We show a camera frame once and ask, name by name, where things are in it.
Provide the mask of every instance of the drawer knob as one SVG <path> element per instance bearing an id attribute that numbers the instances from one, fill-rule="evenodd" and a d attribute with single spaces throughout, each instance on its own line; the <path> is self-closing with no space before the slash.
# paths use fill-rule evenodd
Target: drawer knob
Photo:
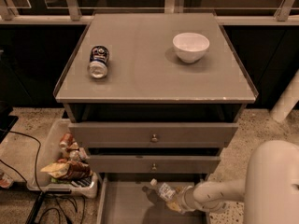
<path id="1" fill-rule="evenodd" d="M 152 170 L 152 171 L 157 171 L 156 163 L 153 163 L 153 164 L 152 164 L 152 166 L 151 166 L 151 170 Z"/>
<path id="2" fill-rule="evenodd" d="M 158 139 L 158 135 L 157 135 L 157 134 L 153 134 L 153 135 L 151 136 L 150 141 L 151 141 L 152 143 L 157 143 L 157 142 L 159 141 L 159 139 Z"/>

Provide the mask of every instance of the speckled floor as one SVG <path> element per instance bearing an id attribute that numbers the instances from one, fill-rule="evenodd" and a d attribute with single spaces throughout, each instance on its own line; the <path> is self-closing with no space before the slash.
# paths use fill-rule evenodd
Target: speckled floor
<path id="1" fill-rule="evenodd" d="M 13 131 L 26 133 L 39 139 L 43 144 L 46 140 L 52 123 L 63 115 L 62 109 L 49 108 L 15 108 L 11 115 L 19 117 Z M 239 121 L 239 129 L 230 146 L 221 153 L 221 163 L 216 172 L 209 179 L 225 181 L 245 178 L 249 157 L 252 151 L 261 143 L 282 139 L 299 145 L 299 111 L 294 110 L 282 123 L 273 121 L 268 110 L 246 109 Z M 26 179 L 34 174 L 34 163 L 38 143 L 27 137 L 9 134 L 0 145 L 0 159 L 17 169 Z M 2 163 L 0 168 L 5 170 L 15 181 L 21 178 Z M 36 199 L 34 193 L 20 189 L 0 189 L 0 221 L 1 223 L 26 223 Z M 75 198 L 78 211 L 68 200 L 59 200 L 65 212 L 72 218 L 73 223 L 80 223 L 82 218 L 83 200 Z M 82 223 L 96 223 L 99 196 L 87 199 Z M 47 198 L 43 203 L 40 214 L 47 208 L 57 207 L 56 201 Z M 230 208 L 224 214 L 212 214 L 211 224 L 236 224 L 243 222 L 243 203 L 230 203 Z M 57 214 L 49 212 L 42 223 L 59 223 Z"/>

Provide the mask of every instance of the black wall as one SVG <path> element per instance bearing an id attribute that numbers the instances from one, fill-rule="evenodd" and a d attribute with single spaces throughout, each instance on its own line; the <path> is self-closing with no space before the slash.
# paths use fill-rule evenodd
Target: black wall
<path id="1" fill-rule="evenodd" d="M 61 106 L 52 93 L 85 26 L 0 26 L 0 100 Z"/>
<path id="2" fill-rule="evenodd" d="M 84 25 L 1 25 L 0 100 L 54 107 L 52 93 Z M 272 108 L 299 68 L 299 29 L 226 26 L 227 35 L 260 93 L 254 108 Z"/>
<path id="3" fill-rule="evenodd" d="M 249 107 L 272 108 L 299 68 L 298 27 L 227 26 L 225 30 L 260 94 Z"/>

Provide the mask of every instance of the open drawer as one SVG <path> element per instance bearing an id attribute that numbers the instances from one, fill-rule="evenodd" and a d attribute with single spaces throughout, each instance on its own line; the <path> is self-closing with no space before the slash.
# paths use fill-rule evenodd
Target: open drawer
<path id="1" fill-rule="evenodd" d="M 97 224 L 208 224 L 205 213 L 184 215 L 169 210 L 150 186 L 154 175 L 105 174 L 102 183 Z M 173 187 L 194 185 L 193 176 L 164 180 Z"/>

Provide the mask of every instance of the drawer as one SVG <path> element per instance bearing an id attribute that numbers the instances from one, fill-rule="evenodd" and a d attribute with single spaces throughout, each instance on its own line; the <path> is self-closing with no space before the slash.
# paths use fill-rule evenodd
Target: drawer
<path id="1" fill-rule="evenodd" d="M 145 178 L 115 178 L 105 174 L 102 182 L 101 197 L 97 213 L 97 224 L 207 224 L 210 223 L 208 214 L 199 211 L 188 212 L 184 215 L 169 210 L 153 188 L 152 178 L 166 181 L 172 187 L 194 185 L 189 178 L 173 181 L 161 180 L 157 176 Z"/>
<path id="2" fill-rule="evenodd" d="M 220 157 L 91 155 L 88 163 L 96 173 L 211 174 Z"/>
<path id="3" fill-rule="evenodd" d="M 83 147 L 227 147 L 237 124 L 81 122 L 69 129 Z"/>

